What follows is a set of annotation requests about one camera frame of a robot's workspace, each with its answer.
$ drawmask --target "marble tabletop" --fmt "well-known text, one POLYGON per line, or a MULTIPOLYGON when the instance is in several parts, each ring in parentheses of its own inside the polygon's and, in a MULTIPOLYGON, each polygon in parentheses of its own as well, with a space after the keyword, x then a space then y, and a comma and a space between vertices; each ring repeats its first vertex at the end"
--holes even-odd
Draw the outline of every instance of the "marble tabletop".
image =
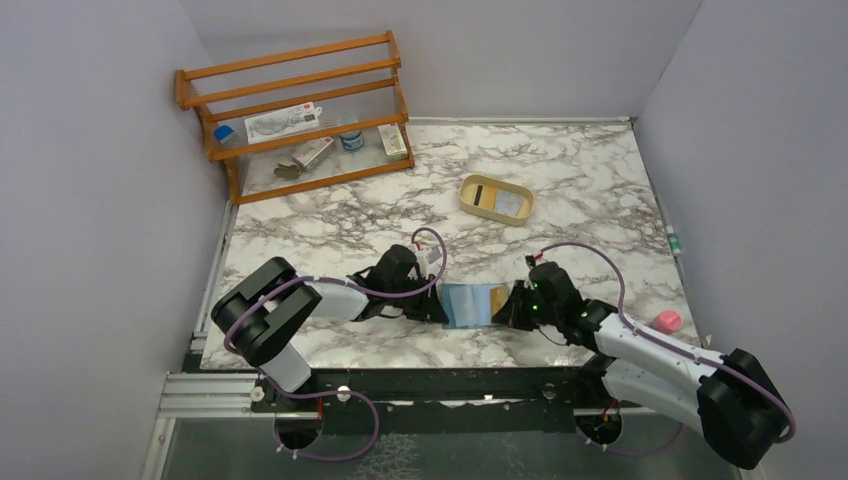
MULTIPOLYGON (((601 249, 621 268, 631 316, 649 321, 662 310, 676 310, 684 326, 675 336, 698 344, 629 125, 407 128, 414 169, 239 207, 221 295, 273 256, 310 274, 344 277, 375 264, 392 244, 409 244, 410 234, 425 225, 447 243, 447 282, 512 285, 527 275, 524 255, 576 240, 601 249), (459 186, 471 173, 533 190, 536 204, 527 224, 510 227, 460 210, 459 186)), ((424 234, 420 240, 436 244, 424 234)), ((560 248, 546 258, 568 271, 584 297, 615 302, 613 273, 591 252, 560 248)), ((224 350, 223 333, 210 328, 201 368, 249 368, 224 350)), ((562 341, 553 327, 545 332, 562 341)), ((405 318, 310 318, 292 343, 315 368, 566 366, 591 357, 581 347, 554 345, 539 332, 446 330, 405 318)))

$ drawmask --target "pink object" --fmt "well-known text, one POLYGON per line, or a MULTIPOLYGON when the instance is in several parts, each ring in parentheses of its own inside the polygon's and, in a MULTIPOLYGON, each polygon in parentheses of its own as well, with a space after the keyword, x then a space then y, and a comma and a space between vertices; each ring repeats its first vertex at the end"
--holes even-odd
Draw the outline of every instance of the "pink object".
POLYGON ((666 335, 672 334, 680 330, 683 320, 680 319, 680 314, 673 310, 665 310, 660 312, 654 318, 653 327, 666 335))

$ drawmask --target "label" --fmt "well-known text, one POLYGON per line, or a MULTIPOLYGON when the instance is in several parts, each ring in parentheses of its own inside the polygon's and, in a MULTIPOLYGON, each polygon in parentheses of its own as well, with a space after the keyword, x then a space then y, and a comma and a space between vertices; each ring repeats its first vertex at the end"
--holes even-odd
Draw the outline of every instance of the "label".
POLYGON ((524 198, 517 193, 498 190, 495 196, 495 211, 503 215, 517 216, 522 204, 524 204, 524 198))

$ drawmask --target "white wall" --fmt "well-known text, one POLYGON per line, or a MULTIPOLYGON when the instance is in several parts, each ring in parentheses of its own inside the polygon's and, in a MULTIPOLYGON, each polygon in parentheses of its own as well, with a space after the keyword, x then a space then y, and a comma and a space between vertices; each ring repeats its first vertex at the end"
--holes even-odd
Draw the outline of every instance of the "white wall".
POLYGON ((704 0, 636 128, 699 328, 798 418, 769 480, 844 478, 848 2, 704 0))
POLYGON ((215 63, 392 29, 413 116, 615 117, 642 111, 700 0, 181 2, 215 63))
POLYGON ((0 2, 0 476, 137 478, 224 179, 173 72, 177 0, 0 2))

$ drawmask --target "white box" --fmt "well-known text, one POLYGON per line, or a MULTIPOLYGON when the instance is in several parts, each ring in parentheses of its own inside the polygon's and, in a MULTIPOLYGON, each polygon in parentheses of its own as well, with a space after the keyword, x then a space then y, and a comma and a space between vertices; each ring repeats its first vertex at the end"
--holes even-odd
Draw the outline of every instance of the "white box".
POLYGON ((403 135, 401 135, 400 128, 396 123, 380 125, 377 129, 380 131, 380 138, 383 139, 383 148, 386 150, 386 155, 390 161, 395 162, 409 157, 409 153, 406 150, 406 143, 403 141, 403 135))
POLYGON ((321 115, 321 107, 315 107, 312 102, 306 102, 246 118, 244 128, 247 131, 247 143, 252 145, 267 142, 318 128, 319 115, 321 115))

